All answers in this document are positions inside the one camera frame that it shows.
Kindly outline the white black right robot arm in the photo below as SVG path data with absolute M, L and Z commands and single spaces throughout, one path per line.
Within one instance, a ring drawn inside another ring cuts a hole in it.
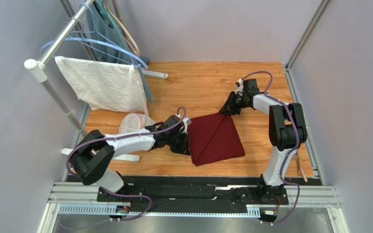
M 222 115 L 239 115 L 243 108 L 262 111 L 269 117 L 269 139 L 272 151 L 268 166 L 257 184 L 257 198 L 269 203 L 284 193 L 284 175 L 291 158 L 307 140 L 301 104 L 287 103 L 261 92 L 256 79 L 238 80 L 237 90 L 220 109 Z

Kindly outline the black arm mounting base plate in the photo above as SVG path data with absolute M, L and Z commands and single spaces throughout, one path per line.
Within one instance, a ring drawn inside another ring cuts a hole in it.
M 95 200 L 129 205 L 132 212 L 149 208 L 149 213 L 244 214 L 248 205 L 280 205 L 290 203 L 292 186 L 269 203 L 257 198 L 257 177 L 171 177 L 124 176 L 120 197 L 95 188 Z

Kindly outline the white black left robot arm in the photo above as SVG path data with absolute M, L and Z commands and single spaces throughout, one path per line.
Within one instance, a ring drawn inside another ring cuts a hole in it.
M 98 186 L 116 193 L 124 187 L 123 178 L 108 168 L 112 159 L 136 151 L 149 151 L 168 146 L 173 153 L 190 155 L 187 127 L 190 118 L 172 115 L 137 132 L 101 134 L 91 131 L 68 155 L 68 173 L 83 185 Z

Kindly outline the dark red cloth napkin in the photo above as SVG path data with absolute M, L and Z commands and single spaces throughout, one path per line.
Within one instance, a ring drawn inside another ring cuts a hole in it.
M 191 159 L 195 166 L 245 156 L 231 116 L 215 113 L 192 118 L 187 131 Z

